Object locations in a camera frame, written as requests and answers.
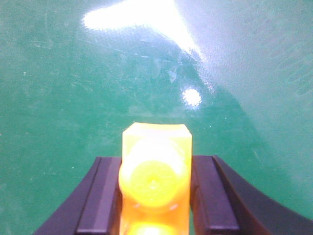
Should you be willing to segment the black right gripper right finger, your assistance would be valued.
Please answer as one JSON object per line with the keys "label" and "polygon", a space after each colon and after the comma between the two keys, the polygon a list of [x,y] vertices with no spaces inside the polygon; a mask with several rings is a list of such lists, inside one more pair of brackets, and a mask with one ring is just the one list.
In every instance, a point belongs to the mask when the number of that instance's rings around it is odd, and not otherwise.
{"label": "black right gripper right finger", "polygon": [[264,195],[218,156],[193,156],[190,205],[197,235],[311,235],[312,220]]}

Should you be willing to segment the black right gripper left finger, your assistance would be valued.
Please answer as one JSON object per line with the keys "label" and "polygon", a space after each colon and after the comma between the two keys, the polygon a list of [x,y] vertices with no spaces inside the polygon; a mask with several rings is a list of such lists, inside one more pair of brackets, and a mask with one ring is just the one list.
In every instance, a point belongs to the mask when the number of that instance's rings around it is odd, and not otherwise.
{"label": "black right gripper left finger", "polygon": [[96,157],[70,196],[36,231],[36,235],[117,235],[120,232],[121,159]]}

